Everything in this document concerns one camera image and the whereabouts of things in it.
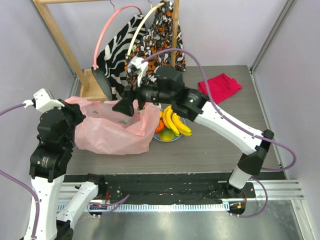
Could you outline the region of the yellow banana bunch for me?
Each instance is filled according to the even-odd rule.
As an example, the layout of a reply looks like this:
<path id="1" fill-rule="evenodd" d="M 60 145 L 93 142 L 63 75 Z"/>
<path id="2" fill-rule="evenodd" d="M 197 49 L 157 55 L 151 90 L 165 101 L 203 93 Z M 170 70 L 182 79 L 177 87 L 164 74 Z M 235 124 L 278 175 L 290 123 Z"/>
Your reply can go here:
<path id="1" fill-rule="evenodd" d="M 179 137 L 180 135 L 192 135 L 192 130 L 181 121 L 181 117 L 173 111 L 171 105 L 164 109 L 162 113 L 162 120 L 166 128 L 171 130 L 175 136 Z"/>

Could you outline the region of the pink peach plastic bag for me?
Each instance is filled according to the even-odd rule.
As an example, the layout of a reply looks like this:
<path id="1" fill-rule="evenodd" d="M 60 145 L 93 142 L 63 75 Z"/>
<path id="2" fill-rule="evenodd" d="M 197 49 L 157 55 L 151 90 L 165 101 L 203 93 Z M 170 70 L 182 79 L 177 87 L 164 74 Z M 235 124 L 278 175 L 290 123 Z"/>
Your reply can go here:
<path id="1" fill-rule="evenodd" d="M 72 96 L 65 102 L 78 104 L 85 115 L 75 129 L 75 144 L 80 150 L 106 155 L 137 155 L 149 151 L 160 121 L 160 109 L 156 105 L 146 103 L 139 110 L 135 100 L 134 115 L 127 116 L 112 110 L 116 100 L 89 101 Z"/>

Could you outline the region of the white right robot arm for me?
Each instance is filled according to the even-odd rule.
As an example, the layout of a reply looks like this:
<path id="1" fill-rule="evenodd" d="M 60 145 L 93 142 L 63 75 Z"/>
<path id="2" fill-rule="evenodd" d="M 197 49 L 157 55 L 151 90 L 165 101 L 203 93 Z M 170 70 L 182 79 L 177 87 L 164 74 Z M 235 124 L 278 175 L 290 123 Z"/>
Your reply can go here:
<path id="1" fill-rule="evenodd" d="M 133 116 L 134 100 L 137 100 L 139 109 L 146 103 L 169 104 L 178 116 L 220 134 L 242 152 L 225 186 L 226 193 L 233 198 L 242 194 L 246 182 L 260 173 L 274 133 L 250 128 L 213 105 L 205 94 L 186 87 L 182 74 L 172 66 L 160 67 L 155 72 L 153 84 L 147 84 L 141 70 L 137 70 L 137 74 L 137 85 L 124 89 L 123 98 L 113 106 L 113 111 Z"/>

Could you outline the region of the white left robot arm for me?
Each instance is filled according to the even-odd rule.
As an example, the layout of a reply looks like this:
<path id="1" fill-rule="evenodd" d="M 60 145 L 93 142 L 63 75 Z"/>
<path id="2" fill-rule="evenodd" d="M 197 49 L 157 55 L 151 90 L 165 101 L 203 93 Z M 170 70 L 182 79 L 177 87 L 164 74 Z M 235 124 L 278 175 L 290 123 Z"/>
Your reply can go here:
<path id="1" fill-rule="evenodd" d="M 61 99 L 50 100 L 41 112 L 36 137 L 39 143 L 30 157 L 29 168 L 35 198 L 24 239 L 71 240 L 82 213 L 93 199 L 106 195 L 107 187 L 102 175 L 89 173 L 67 206 L 57 212 L 59 193 L 75 146 L 76 126 L 85 115 L 78 104 Z"/>

